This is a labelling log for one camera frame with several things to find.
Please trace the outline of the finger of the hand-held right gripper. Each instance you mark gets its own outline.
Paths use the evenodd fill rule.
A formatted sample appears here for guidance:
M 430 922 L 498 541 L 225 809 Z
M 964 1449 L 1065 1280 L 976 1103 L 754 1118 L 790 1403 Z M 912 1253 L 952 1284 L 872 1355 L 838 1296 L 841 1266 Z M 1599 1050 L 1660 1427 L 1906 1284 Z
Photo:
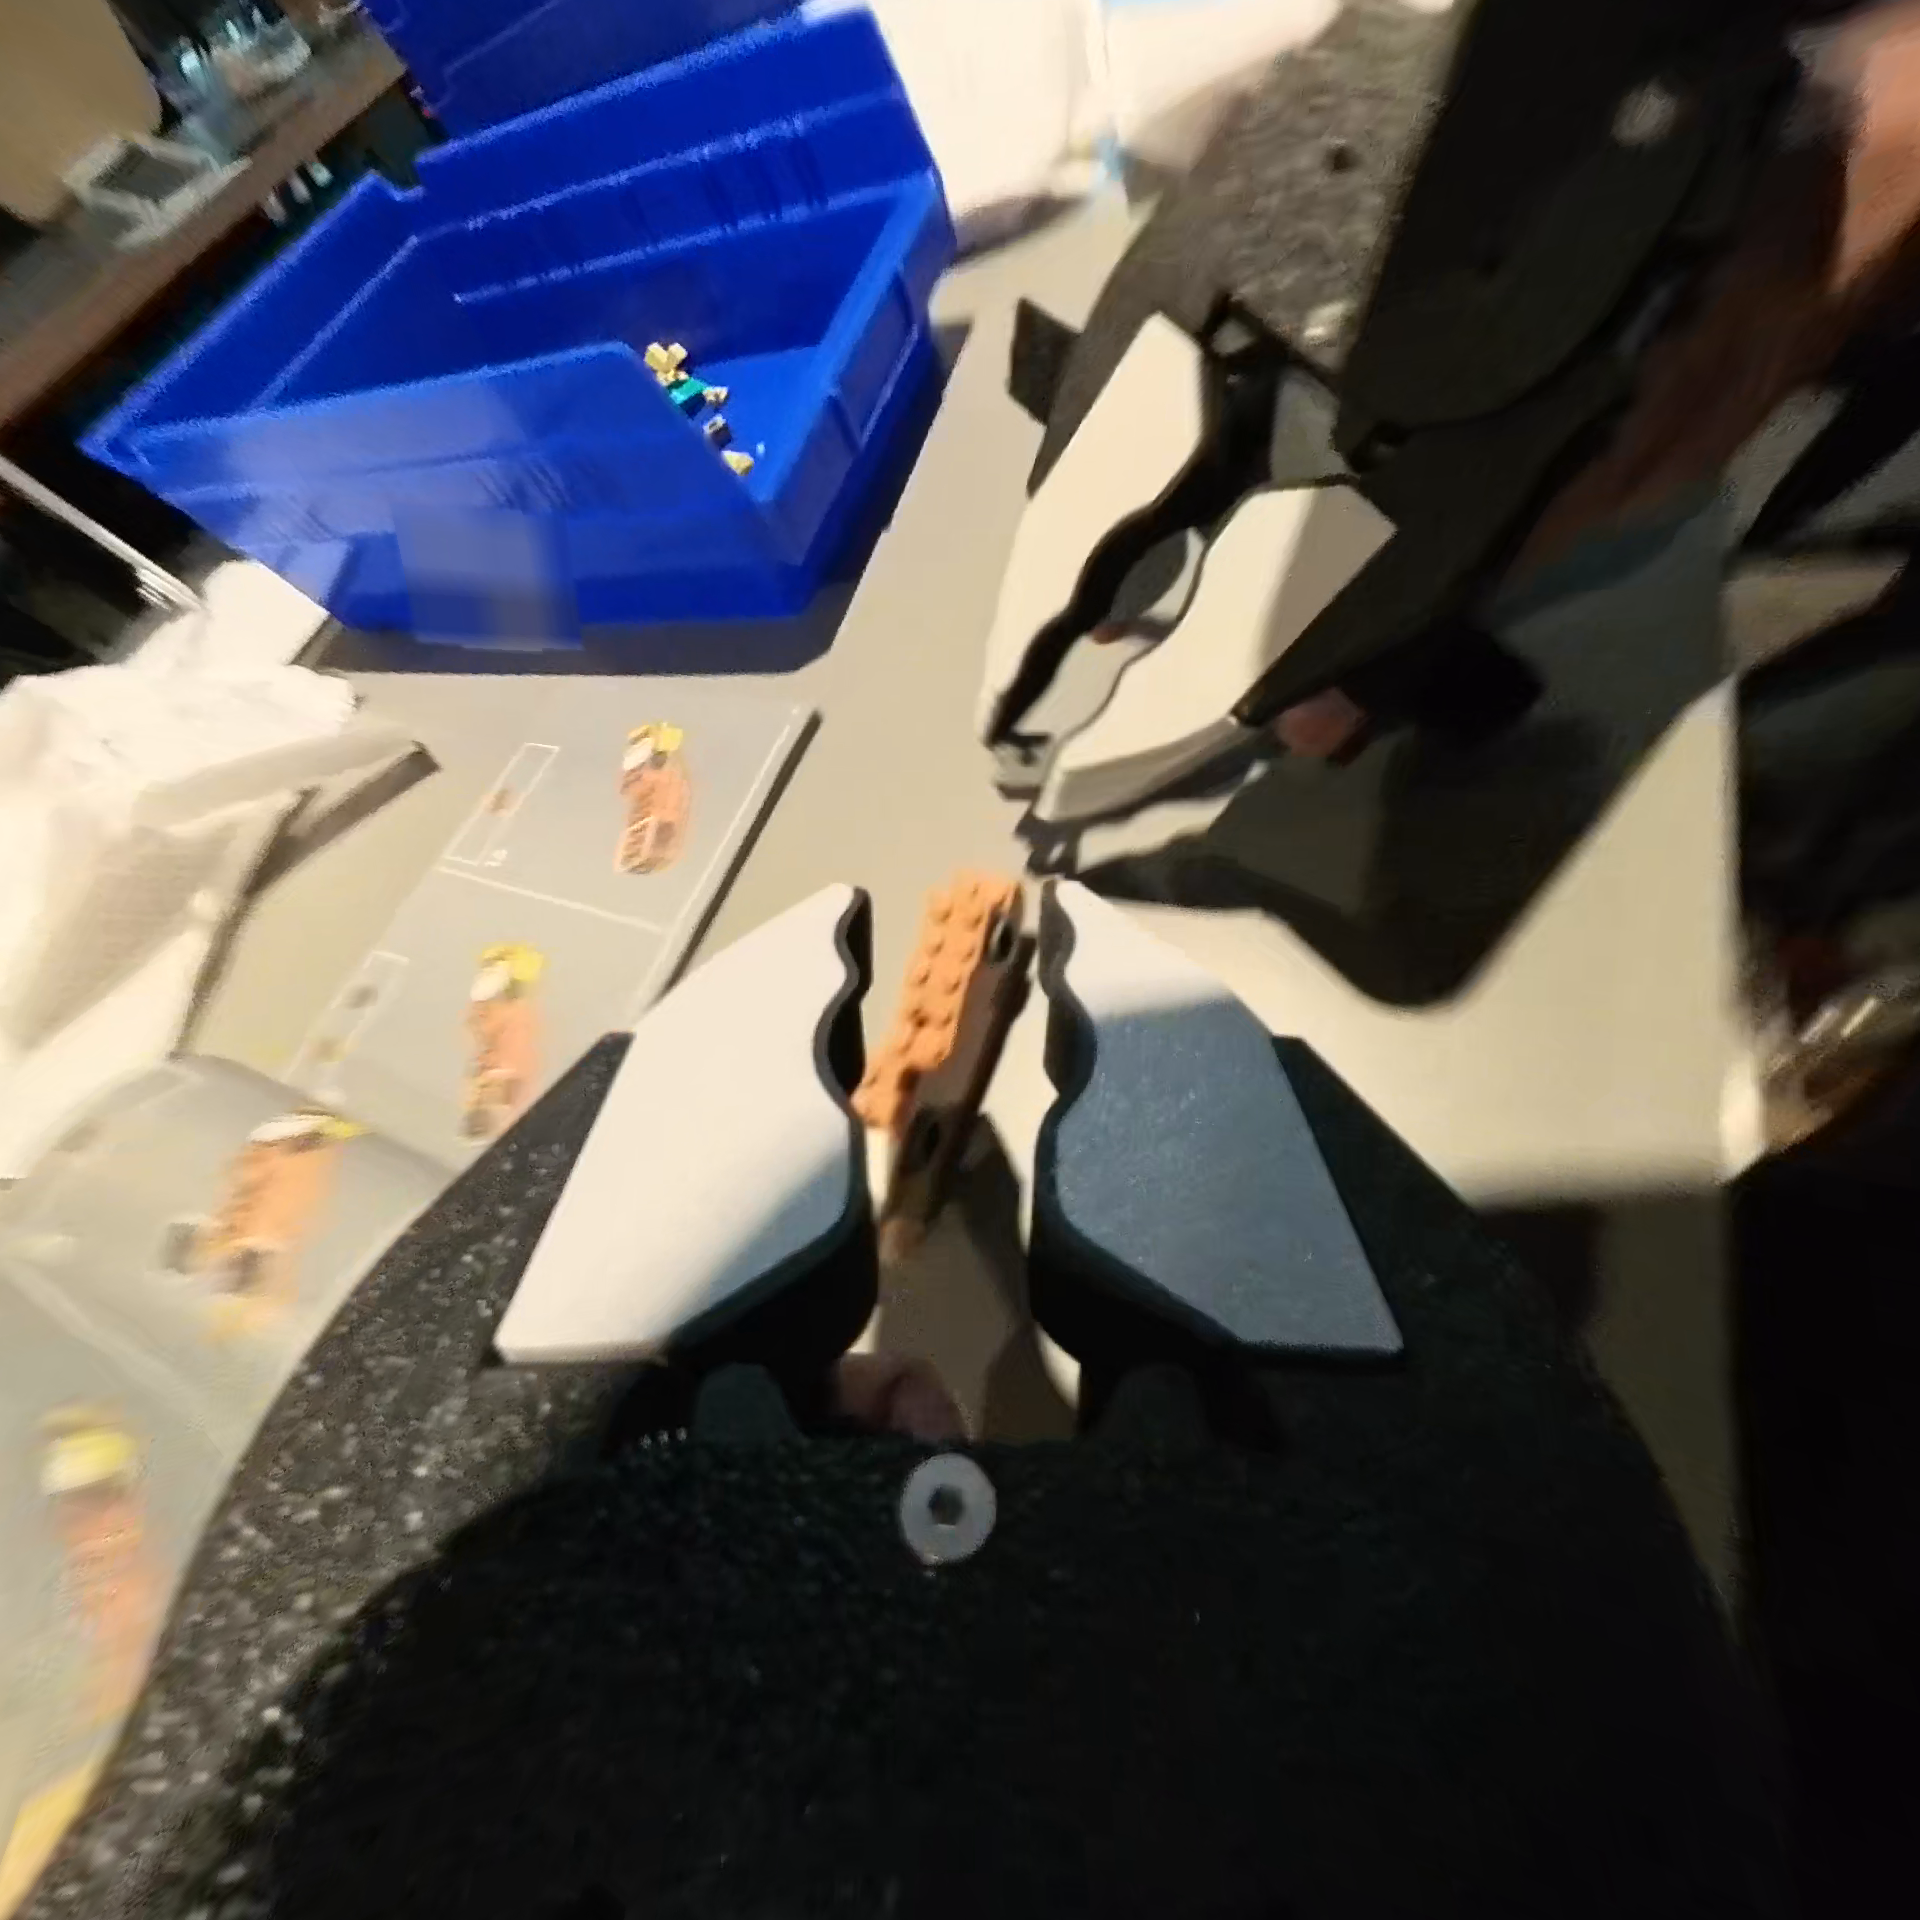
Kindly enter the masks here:
M 1237 701 L 1357 582 L 1390 520 L 1351 484 L 1262 487 L 1211 538 L 1164 533 L 1121 563 L 1102 609 L 1087 532 L 1093 510 L 1028 510 L 996 597 L 996 735 L 1025 726 L 1084 648 L 1108 671 L 1102 701 L 1068 707 L 1041 738 L 1041 826 L 1133 812 L 1234 754 L 1250 738 Z
M 1016 524 L 982 654 L 982 747 L 1020 726 L 1068 649 L 1111 619 L 1140 557 L 1167 541 L 1158 516 L 1197 470 L 1206 430 L 1206 351 L 1154 314 Z

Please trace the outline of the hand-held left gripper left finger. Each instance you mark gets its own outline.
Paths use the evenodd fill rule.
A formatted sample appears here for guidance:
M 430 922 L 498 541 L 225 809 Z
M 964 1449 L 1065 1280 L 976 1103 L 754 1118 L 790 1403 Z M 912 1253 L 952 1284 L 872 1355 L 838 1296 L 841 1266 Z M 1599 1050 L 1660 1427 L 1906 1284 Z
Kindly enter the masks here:
M 493 1333 L 493 1409 L 691 1412 L 744 1381 L 792 1427 L 879 1302 L 866 1066 L 872 898 L 826 885 L 631 1027 Z

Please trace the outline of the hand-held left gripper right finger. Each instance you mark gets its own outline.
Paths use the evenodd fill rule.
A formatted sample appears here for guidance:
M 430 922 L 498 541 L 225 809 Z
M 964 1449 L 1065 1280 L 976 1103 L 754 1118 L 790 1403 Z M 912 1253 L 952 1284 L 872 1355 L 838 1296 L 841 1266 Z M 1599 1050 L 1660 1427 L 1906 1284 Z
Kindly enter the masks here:
M 1272 1029 L 1081 882 L 1045 888 L 1035 962 L 1030 1309 L 1081 1437 L 1140 1385 L 1232 1438 L 1278 1437 L 1298 1388 L 1401 1388 L 1401 1320 Z

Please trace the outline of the orange toy brick model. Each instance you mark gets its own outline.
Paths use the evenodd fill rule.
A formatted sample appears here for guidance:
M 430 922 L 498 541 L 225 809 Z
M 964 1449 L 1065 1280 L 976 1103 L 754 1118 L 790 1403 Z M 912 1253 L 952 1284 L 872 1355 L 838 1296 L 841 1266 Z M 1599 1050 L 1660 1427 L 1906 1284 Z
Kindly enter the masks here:
M 1025 1010 L 1032 953 L 1020 878 L 962 869 L 925 894 L 892 1020 L 852 1091 L 884 1170 L 882 1266 L 903 1266 L 946 1207 Z

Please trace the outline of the large blue plastic bin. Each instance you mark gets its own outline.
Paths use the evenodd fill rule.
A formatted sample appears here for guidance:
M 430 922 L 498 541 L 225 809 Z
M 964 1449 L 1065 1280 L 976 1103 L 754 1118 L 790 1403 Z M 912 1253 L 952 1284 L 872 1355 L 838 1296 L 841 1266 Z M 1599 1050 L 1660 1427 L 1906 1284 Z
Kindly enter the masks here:
M 82 434 L 352 628 L 452 643 L 787 616 L 829 585 L 933 378 L 938 179 L 802 204 L 738 159 L 449 220 L 360 183 Z M 768 355 L 734 476 L 646 341 Z

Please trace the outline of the grey desk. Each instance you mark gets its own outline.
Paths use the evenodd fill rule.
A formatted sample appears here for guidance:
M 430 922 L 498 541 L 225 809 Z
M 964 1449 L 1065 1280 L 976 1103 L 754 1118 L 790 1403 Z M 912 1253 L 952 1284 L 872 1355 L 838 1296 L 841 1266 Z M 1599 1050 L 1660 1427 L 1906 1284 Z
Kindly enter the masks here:
M 876 916 L 866 1041 L 892 1014 L 922 898 L 962 869 L 1038 882 L 1025 802 L 993 786 L 974 695 L 1038 428 L 1004 391 L 1016 303 L 1081 324 L 1133 220 L 1117 198 L 956 268 L 933 318 L 946 382 L 852 588 L 796 624 L 593 633 L 579 657 L 329 634 L 419 746 L 277 878 L 234 938 L 198 1044 L 272 1075 L 461 829 L 493 735 L 585 688 L 691 688 L 814 714 L 695 967 L 826 885 Z M 1734 695 L 1720 682 L 1725 504 L 1639 569 L 1523 619 L 1548 695 L 1483 754 L 1416 735 L 1347 769 L 1283 759 L 1088 829 L 1072 872 L 1303 1039 L 1427 1165 L 1510 1228 L 1575 1314 L 1670 1476 L 1720 1443 L 1719 1188 L 1755 1151 L 1734 909 Z

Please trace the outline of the background wooden desk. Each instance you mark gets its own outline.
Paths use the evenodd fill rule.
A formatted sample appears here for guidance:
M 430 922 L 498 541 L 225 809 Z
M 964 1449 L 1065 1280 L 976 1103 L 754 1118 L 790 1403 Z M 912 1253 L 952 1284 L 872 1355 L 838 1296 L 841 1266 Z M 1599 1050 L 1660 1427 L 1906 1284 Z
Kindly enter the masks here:
M 180 226 L 118 250 L 68 220 L 16 256 L 2 268 L 2 425 L 56 395 L 401 84 L 403 63 L 357 26 L 243 113 L 243 170 Z

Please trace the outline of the person's right hand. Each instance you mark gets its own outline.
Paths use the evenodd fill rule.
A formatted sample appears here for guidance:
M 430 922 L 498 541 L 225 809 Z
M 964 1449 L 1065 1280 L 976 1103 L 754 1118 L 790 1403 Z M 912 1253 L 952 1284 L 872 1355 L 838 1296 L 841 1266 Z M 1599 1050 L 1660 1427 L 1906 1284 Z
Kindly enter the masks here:
M 1799 116 L 1621 421 L 1631 507 L 1719 478 L 1842 348 L 1916 306 L 1916 5 L 1804 41 Z

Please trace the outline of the person's left hand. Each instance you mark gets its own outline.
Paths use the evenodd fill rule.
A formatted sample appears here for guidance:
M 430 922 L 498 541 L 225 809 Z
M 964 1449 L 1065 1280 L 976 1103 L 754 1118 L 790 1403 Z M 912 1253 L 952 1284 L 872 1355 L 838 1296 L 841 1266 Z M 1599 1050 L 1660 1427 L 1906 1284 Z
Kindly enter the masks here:
M 829 1409 L 833 1421 L 892 1433 L 916 1446 L 964 1446 L 968 1418 L 946 1381 L 922 1355 L 848 1352 L 833 1366 Z

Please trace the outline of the grey instruction booklet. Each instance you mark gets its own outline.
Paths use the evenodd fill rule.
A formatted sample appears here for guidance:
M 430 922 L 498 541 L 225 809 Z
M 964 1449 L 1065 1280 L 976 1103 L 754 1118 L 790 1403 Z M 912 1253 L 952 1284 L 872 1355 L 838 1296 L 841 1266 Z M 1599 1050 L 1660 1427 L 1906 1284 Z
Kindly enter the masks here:
M 375 1262 L 664 992 L 809 711 L 585 688 L 493 735 L 265 1075 L 171 1054 L 2 1191 L 2 1910 L 79 1815 L 251 1433 Z

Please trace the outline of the loose small toy bricks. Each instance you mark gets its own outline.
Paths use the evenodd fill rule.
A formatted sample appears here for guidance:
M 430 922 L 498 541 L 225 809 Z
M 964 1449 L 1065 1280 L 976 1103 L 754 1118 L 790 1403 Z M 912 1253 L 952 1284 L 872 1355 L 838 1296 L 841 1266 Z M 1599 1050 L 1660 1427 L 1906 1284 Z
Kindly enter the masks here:
M 768 428 L 774 400 L 774 363 L 768 355 L 735 355 L 710 363 L 683 341 L 646 341 L 642 364 L 658 385 L 662 400 L 734 476 L 752 476 L 768 462 Z

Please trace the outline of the stack of blue plastic bins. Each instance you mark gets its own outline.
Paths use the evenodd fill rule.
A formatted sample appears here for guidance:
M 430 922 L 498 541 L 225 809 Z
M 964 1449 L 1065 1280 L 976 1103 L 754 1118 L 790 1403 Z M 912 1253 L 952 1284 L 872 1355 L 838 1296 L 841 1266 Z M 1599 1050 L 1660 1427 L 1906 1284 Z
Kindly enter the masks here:
M 444 142 L 449 220 L 680 159 L 744 164 L 802 204 L 938 179 L 870 10 L 829 4 L 364 4 Z

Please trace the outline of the person's black jacket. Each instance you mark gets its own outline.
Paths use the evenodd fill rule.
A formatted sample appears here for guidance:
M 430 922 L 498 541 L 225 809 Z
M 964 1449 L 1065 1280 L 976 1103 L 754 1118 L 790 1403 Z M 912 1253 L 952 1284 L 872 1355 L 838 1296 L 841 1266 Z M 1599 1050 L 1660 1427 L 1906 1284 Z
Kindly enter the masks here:
M 1916 553 L 1738 691 L 1741 904 L 1787 1020 L 1916 967 Z M 1916 1063 L 1734 1183 L 1744 1630 L 1799 1918 L 1916 1913 Z

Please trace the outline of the person's belt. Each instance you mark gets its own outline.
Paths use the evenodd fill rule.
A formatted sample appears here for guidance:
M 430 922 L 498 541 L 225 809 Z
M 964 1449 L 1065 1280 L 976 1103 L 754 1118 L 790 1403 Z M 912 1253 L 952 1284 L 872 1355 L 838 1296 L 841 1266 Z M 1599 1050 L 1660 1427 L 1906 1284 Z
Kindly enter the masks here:
M 1916 1063 L 1916 967 L 1879 971 L 1778 1025 L 1759 1056 L 1759 1145 L 1783 1154 Z

